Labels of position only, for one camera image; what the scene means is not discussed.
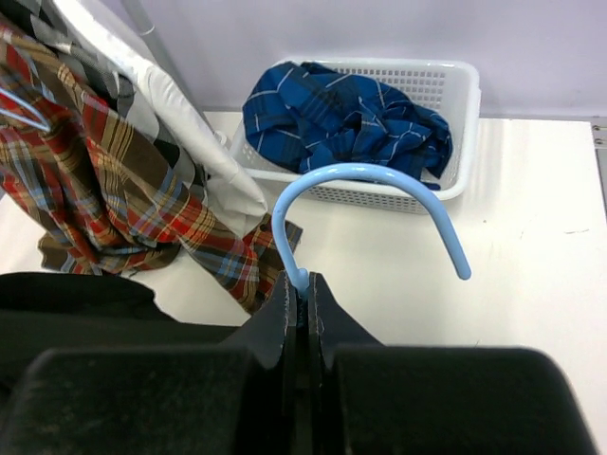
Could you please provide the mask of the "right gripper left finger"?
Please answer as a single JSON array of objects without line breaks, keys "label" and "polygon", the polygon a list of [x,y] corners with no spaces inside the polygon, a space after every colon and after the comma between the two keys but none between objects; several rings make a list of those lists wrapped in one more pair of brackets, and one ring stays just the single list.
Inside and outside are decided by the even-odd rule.
[{"label": "right gripper left finger", "polygon": [[285,453],[281,357],[290,305],[279,283],[219,342],[40,353],[2,401],[2,452]]}]

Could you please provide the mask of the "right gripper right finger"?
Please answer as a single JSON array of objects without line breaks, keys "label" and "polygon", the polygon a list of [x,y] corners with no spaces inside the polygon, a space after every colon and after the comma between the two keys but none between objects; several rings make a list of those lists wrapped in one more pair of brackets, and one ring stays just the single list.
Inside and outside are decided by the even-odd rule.
[{"label": "right gripper right finger", "polygon": [[320,454],[593,454],[561,368],[527,348],[386,346],[310,277],[307,328]]}]

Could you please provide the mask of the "blue hanger of black shirt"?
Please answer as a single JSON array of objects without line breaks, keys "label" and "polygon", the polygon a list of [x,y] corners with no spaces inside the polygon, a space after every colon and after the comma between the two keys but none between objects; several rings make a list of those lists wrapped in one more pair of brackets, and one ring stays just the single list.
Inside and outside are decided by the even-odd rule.
[{"label": "blue hanger of black shirt", "polygon": [[397,210],[396,201],[398,197],[364,191],[361,188],[363,185],[374,184],[403,191],[405,199],[412,199],[416,206],[422,207],[431,216],[459,279],[466,281],[471,278],[472,271],[469,261],[451,218],[444,204],[432,189],[405,173],[384,166],[365,163],[341,163],[324,166],[289,183],[278,196],[271,214],[274,243],[283,262],[286,276],[296,292],[296,315],[299,327],[304,327],[307,324],[308,303],[311,301],[311,273],[296,264],[291,243],[286,233],[285,217],[290,206],[299,196],[335,180],[349,181],[351,187],[346,190],[326,188],[325,191],[328,193],[330,201],[375,209]]}]

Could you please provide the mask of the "blue plaid shirt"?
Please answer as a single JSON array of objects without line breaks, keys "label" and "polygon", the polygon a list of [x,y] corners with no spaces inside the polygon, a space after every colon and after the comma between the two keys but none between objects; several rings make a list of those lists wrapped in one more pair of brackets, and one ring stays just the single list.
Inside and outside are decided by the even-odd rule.
[{"label": "blue plaid shirt", "polygon": [[268,69],[244,103],[243,122],[260,156],[299,174],[358,162],[440,177],[453,151],[449,124],[433,110],[390,85],[316,62]]}]

